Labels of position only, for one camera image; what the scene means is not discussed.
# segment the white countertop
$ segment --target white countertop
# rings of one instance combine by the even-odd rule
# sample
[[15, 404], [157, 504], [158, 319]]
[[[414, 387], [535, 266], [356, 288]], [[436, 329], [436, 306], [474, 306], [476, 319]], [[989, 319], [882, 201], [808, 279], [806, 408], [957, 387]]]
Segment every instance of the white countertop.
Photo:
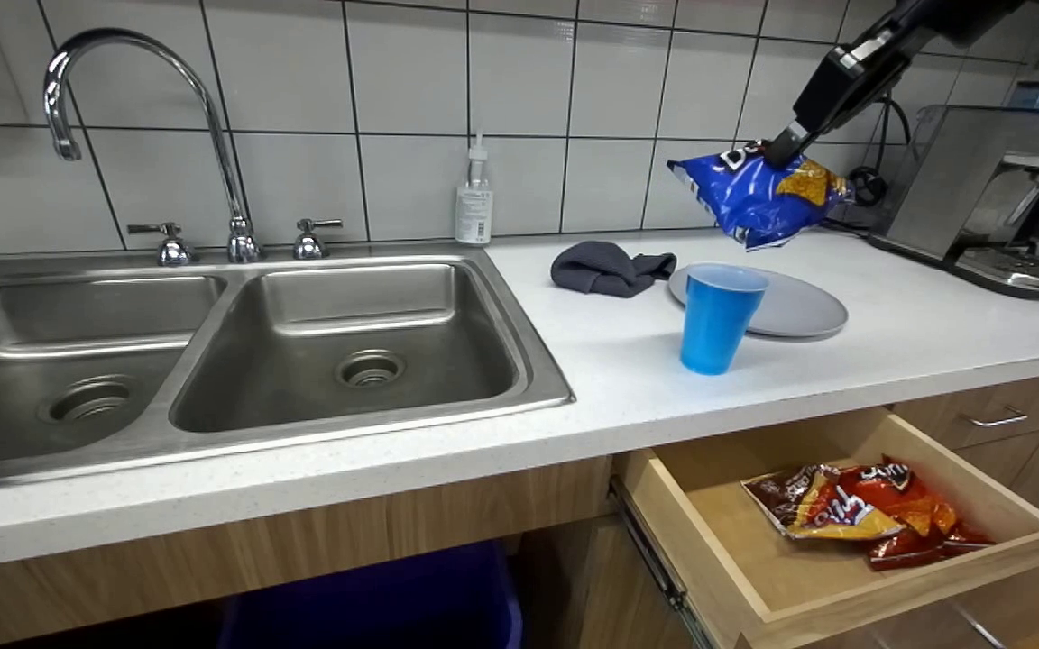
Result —
[[565, 243], [493, 246], [490, 260], [564, 366], [575, 404], [0, 488], [0, 563], [1039, 374], [1039, 305], [847, 234], [800, 234], [763, 252], [710, 234], [622, 246], [795, 273], [844, 299], [850, 321], [828, 344], [748, 341], [737, 367], [706, 379], [680, 366], [682, 312], [663, 285], [638, 299], [561, 293], [550, 266]]

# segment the blue plastic cup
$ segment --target blue plastic cup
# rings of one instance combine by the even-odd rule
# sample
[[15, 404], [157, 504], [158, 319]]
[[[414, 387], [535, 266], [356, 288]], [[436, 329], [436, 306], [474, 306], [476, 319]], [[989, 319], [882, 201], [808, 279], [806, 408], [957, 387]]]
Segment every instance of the blue plastic cup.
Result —
[[692, 266], [682, 366], [701, 374], [724, 374], [765, 288], [767, 279], [748, 266]]

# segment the sink basin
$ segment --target sink basin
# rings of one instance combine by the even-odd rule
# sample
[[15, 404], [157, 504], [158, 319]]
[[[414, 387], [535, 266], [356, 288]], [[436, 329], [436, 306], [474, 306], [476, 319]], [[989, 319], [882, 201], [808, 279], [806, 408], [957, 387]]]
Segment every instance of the sink basin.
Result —
[[468, 264], [288, 271], [246, 285], [173, 422], [232, 434], [504, 404], [526, 367]]
[[219, 295], [218, 279], [0, 285], [0, 463], [131, 425]]
[[482, 252], [0, 260], [0, 481], [342, 439], [569, 401]]

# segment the trash bin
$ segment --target trash bin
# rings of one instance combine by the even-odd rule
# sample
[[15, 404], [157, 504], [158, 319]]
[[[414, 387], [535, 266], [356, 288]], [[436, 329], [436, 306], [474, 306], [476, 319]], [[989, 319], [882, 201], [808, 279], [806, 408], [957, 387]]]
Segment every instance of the trash bin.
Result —
[[225, 649], [520, 649], [523, 616], [497, 544], [417, 557], [246, 594]]

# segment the bottle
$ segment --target bottle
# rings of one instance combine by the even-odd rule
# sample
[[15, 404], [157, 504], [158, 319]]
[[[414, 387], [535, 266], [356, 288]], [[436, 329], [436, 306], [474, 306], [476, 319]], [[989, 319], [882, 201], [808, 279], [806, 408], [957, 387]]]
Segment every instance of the bottle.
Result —
[[455, 188], [455, 243], [486, 246], [490, 243], [493, 190], [486, 180], [486, 146], [476, 134], [468, 150], [468, 178]]

